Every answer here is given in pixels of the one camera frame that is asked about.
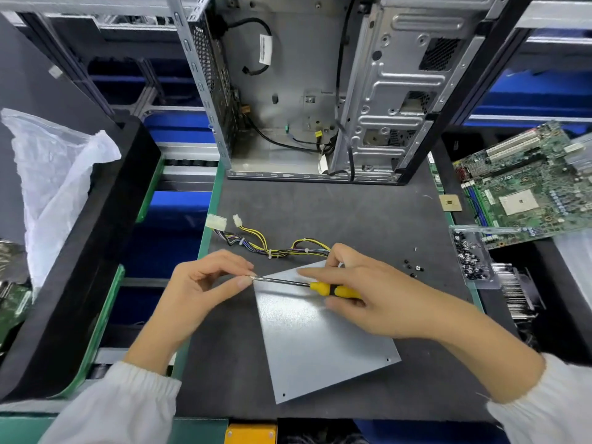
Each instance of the pile of screws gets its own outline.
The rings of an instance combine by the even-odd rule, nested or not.
[[[405,263],[405,267],[406,267],[407,269],[412,269],[412,268],[413,268],[407,259],[406,259],[406,260],[404,260],[404,261],[403,261],[403,263]],[[416,267],[415,267],[415,271],[421,271],[421,272],[422,272],[422,271],[424,271],[424,269],[423,269],[421,266],[419,266],[419,265],[416,265]],[[416,275],[415,273],[411,273],[411,274],[410,274],[410,276],[411,276],[412,278],[414,278],[414,279],[417,279],[417,275]]]
[[[470,281],[488,279],[487,267],[472,251],[477,248],[477,245],[470,243],[462,232],[454,232],[454,244],[464,276]]]

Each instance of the white packaging bag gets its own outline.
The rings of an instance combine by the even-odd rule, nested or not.
[[[88,198],[93,164],[121,158],[105,131],[87,135],[2,109],[25,206],[25,248],[36,297]]]

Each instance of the yellow screwdriver handle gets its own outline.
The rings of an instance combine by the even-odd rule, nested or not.
[[[312,282],[310,289],[321,296],[337,296],[338,298],[362,299],[362,296],[355,290],[344,285],[330,285],[324,282]]]

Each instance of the hand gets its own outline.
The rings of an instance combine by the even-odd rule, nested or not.
[[[393,338],[436,338],[450,306],[470,304],[337,243],[324,268],[304,268],[300,275],[320,282],[346,285],[364,298],[329,297],[325,305],[375,335]]]
[[[177,265],[152,317],[130,347],[124,361],[164,373],[173,353],[219,303],[247,288],[253,264],[226,250]],[[211,288],[216,279],[234,275]]]

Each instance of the white connector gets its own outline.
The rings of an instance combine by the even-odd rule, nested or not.
[[[241,220],[241,217],[238,215],[232,215],[232,219],[234,220],[234,225],[236,227],[242,227],[243,225],[243,220]]]
[[[227,220],[223,216],[208,214],[208,216],[205,217],[205,226],[210,229],[221,230],[224,232],[226,230],[226,222]]]

